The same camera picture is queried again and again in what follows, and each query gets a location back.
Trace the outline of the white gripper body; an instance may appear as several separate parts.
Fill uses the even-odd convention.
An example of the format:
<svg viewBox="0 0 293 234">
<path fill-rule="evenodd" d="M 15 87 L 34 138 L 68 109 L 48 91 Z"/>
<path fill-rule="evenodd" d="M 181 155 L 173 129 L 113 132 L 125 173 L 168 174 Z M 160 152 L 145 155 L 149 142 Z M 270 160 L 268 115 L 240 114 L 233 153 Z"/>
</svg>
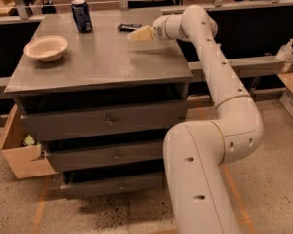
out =
<svg viewBox="0 0 293 234">
<path fill-rule="evenodd" d="M 154 21 L 153 29 L 155 36 L 160 40 L 188 40 L 188 37 L 182 28 L 181 14 L 160 16 Z"/>
</svg>

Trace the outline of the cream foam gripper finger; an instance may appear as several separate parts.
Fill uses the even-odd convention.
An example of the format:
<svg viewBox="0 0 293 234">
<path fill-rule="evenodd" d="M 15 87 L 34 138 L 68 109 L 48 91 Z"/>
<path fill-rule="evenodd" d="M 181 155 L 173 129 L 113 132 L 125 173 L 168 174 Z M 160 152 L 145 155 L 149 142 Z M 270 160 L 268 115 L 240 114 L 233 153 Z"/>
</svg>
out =
<svg viewBox="0 0 293 234">
<path fill-rule="evenodd" d="M 143 26 L 127 35 L 129 41 L 148 41 L 154 38 L 154 29 L 149 26 Z"/>
</svg>

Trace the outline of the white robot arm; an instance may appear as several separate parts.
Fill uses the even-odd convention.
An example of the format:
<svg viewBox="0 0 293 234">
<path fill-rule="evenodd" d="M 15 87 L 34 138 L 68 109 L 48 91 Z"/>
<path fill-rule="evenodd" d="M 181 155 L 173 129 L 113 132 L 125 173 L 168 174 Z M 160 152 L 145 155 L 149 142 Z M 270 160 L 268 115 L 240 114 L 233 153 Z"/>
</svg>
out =
<svg viewBox="0 0 293 234">
<path fill-rule="evenodd" d="M 163 143 L 163 161 L 178 234 L 242 234 L 219 171 L 259 146 L 264 125 L 244 85 L 214 37 L 217 24 L 198 5 L 161 16 L 149 31 L 160 40 L 190 41 L 197 52 L 218 117 L 172 127 Z"/>
</svg>

